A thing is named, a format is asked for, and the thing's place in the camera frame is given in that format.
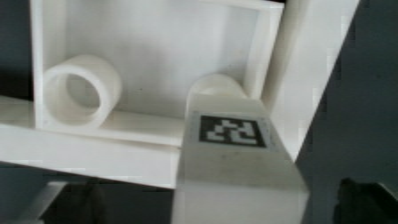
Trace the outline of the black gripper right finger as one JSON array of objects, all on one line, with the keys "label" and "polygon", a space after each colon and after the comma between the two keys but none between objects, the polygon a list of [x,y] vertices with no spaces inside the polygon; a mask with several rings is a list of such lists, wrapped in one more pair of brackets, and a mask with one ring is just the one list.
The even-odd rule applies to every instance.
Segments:
[{"label": "black gripper right finger", "polygon": [[383,183],[342,180],[335,224],[398,224],[398,194]]}]

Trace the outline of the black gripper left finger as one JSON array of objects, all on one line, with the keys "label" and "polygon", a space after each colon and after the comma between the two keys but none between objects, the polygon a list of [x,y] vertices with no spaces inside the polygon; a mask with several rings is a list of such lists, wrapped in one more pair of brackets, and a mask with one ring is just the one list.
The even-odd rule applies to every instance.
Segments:
[{"label": "black gripper left finger", "polygon": [[89,182],[52,181],[47,185],[45,208],[40,212],[43,224],[109,224],[105,196]]}]

